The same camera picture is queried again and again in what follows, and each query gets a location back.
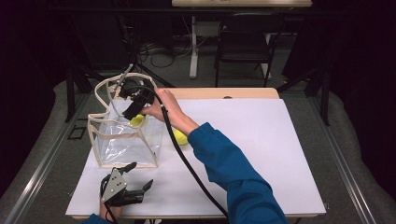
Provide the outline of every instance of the black chair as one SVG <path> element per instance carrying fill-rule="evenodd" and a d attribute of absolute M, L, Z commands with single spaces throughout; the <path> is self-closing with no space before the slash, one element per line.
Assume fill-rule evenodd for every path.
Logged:
<path fill-rule="evenodd" d="M 267 63 L 263 75 L 265 87 L 274 58 L 276 40 L 284 29 L 282 17 L 268 13 L 234 13 L 226 17 L 219 26 L 219 43 L 216 53 L 216 87 L 219 84 L 219 64 L 223 63 Z M 275 35 L 269 43 L 265 35 Z"/>

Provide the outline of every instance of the blue sleeve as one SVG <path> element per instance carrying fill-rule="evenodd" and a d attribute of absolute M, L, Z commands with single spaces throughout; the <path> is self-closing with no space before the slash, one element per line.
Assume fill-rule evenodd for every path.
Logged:
<path fill-rule="evenodd" d="M 100 218 L 96 214 L 92 214 L 87 220 L 83 221 L 82 224 L 109 224 L 110 222 Z"/>
<path fill-rule="evenodd" d="M 190 133 L 189 142 L 209 181 L 227 191 L 230 223 L 288 223 L 271 186 L 224 134 L 205 123 Z"/>

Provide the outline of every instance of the table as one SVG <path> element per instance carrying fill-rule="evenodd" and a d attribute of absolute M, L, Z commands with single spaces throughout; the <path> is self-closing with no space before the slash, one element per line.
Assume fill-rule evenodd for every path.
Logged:
<path fill-rule="evenodd" d="M 287 217 L 314 217 L 326 213 L 288 110 L 275 89 L 170 90 L 179 100 L 183 110 L 193 119 L 198 123 L 209 121 L 241 147 L 253 167 L 271 184 L 274 195 Z M 205 167 L 195 159 L 191 146 L 182 146 L 181 149 L 207 189 L 223 207 L 226 207 L 226 192 L 207 181 Z M 108 173 L 108 169 L 98 167 L 91 152 L 67 208 L 68 216 L 85 218 L 91 213 L 98 213 L 96 199 L 100 181 Z M 165 129 L 159 167 L 134 169 L 123 177 L 128 183 L 127 189 L 140 189 L 150 179 L 154 179 L 154 182 L 152 188 L 146 192 L 143 203 L 126 206 L 122 217 L 223 217 L 220 210 L 206 198 L 178 157 Z"/>
<path fill-rule="evenodd" d="M 174 7 L 311 7 L 311 0 L 172 0 Z M 190 78 L 197 78 L 198 49 L 197 49 L 197 21 L 195 16 L 191 20 L 191 66 Z M 262 64 L 262 71 L 266 74 L 268 64 Z"/>

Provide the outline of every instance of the tennis ball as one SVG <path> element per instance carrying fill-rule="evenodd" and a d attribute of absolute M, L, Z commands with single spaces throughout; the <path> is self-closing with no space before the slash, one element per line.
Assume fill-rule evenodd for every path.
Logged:
<path fill-rule="evenodd" d="M 136 117 L 132 118 L 129 123 L 133 126 L 133 127 L 137 127 L 140 125 L 140 123 L 142 123 L 143 119 L 145 117 L 143 115 L 136 115 Z"/>
<path fill-rule="evenodd" d="M 187 140 L 187 136 L 184 135 L 181 131 L 174 129 L 174 135 L 179 146 L 184 146 L 189 143 Z"/>

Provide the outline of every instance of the transparent plastic bag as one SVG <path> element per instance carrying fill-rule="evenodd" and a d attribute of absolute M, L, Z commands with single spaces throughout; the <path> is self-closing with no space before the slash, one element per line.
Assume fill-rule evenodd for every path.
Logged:
<path fill-rule="evenodd" d="M 150 79 L 136 73 L 129 73 L 127 77 Z M 139 125 L 131 125 L 130 121 L 123 117 L 122 111 L 132 101 L 115 100 L 111 94 L 114 86 L 109 86 L 109 83 L 118 79 L 120 76 L 106 79 L 95 88 L 96 98 L 106 109 L 104 113 L 88 115 L 88 131 L 95 158 L 102 168 L 123 167 L 133 161 L 137 162 L 136 167 L 158 167 L 164 124 L 146 115 Z M 105 84 L 109 105 L 97 94 Z"/>

